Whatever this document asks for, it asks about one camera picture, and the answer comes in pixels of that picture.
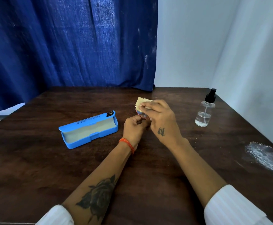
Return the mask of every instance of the black pump cap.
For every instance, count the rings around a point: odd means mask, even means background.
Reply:
[[[210,93],[206,95],[205,101],[209,102],[209,103],[213,103],[216,100],[216,97],[217,97],[215,95],[215,93],[216,93],[216,89],[212,88]]]

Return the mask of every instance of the curtain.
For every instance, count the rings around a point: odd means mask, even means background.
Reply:
[[[0,0],[0,110],[51,86],[152,91],[157,0]]]

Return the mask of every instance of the dark brown tabletop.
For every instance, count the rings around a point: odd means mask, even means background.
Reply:
[[[0,121],[0,222],[37,222],[104,160],[136,114],[137,98],[164,99],[184,137],[229,184],[273,222],[273,171],[245,146],[273,144],[216,99],[207,127],[194,121],[207,88],[53,88]],[[118,132],[69,150],[59,126],[116,111]],[[113,193],[103,224],[204,224],[203,208],[170,151],[144,133]]]

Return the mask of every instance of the person's left hand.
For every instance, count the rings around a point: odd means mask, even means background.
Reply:
[[[134,149],[137,149],[142,134],[150,123],[149,118],[144,120],[139,115],[127,118],[124,123],[123,138],[128,140]]]

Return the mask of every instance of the person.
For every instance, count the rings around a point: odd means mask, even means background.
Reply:
[[[110,203],[116,182],[127,162],[137,149],[147,126],[174,155],[188,178],[201,204],[204,219],[209,224],[273,224],[266,214],[231,185],[228,185],[183,138],[175,114],[164,100],[144,102],[139,109],[150,118],[138,115],[124,124],[123,139],[104,161],[63,202],[54,206],[41,224],[101,224]]]

